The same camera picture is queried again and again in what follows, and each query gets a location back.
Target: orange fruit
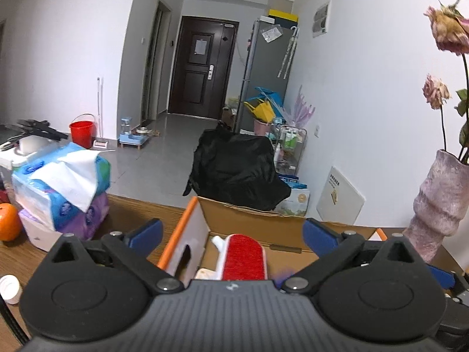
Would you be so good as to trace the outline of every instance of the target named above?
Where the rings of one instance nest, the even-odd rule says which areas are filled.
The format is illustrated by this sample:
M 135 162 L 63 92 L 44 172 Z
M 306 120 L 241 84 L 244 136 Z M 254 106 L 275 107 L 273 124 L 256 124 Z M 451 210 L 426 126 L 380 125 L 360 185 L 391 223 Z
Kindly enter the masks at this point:
M 11 204 L 0 204 L 0 241 L 13 241 L 22 228 L 18 210 Z

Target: dried flower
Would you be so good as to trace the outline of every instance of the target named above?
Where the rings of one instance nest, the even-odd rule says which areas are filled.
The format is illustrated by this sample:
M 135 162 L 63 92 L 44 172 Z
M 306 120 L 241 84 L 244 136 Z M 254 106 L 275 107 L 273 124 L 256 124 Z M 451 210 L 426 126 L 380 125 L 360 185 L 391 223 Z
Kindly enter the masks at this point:
M 429 6 L 424 13 L 430 19 L 431 32 L 437 47 L 456 55 L 469 54 L 469 20 L 466 20 L 456 9 L 455 4 L 444 6 L 441 10 Z
M 447 85 L 441 79 L 435 78 L 430 74 L 427 75 L 422 90 L 424 91 L 425 98 L 427 98 L 427 103 L 430 103 L 430 107 L 433 110 L 439 110 L 451 98 Z

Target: door handle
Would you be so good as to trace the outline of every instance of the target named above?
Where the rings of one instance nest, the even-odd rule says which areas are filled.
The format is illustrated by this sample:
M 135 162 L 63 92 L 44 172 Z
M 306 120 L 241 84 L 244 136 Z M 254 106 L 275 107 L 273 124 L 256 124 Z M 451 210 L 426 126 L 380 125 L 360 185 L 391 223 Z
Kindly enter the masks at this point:
M 212 77 L 213 77 L 213 69 L 214 69 L 214 68 L 215 68 L 214 65 L 210 65 L 210 68 L 208 69 L 208 77 L 207 77 L 207 79 L 208 79 L 209 81 L 212 80 Z

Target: black cable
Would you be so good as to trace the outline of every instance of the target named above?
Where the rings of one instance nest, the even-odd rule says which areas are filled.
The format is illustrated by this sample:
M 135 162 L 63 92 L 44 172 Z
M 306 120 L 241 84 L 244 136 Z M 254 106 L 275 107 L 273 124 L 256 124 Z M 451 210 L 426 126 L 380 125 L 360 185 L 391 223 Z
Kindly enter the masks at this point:
M 0 315 L 2 316 L 2 318 L 5 321 L 6 325 L 8 326 L 8 328 L 10 328 L 10 331 L 16 337 L 18 342 L 22 346 L 25 346 L 27 344 L 27 342 L 29 342 L 29 338 L 25 334 L 25 332 L 23 331 L 21 326 L 18 324 L 18 322 L 16 321 L 15 317 L 11 313 L 10 309 L 6 305 L 6 303 L 3 300 L 3 297 L 1 297 L 1 295 L 0 295 Z

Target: vase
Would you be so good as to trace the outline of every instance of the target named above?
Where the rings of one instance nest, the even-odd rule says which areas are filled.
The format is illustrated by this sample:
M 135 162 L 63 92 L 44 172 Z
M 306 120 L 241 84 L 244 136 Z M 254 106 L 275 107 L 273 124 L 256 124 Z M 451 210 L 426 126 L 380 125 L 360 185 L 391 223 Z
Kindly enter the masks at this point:
M 414 200 L 414 217 L 404 235 L 425 262 L 443 239 L 456 233 L 469 207 L 469 165 L 451 153 L 437 151 L 435 162 Z

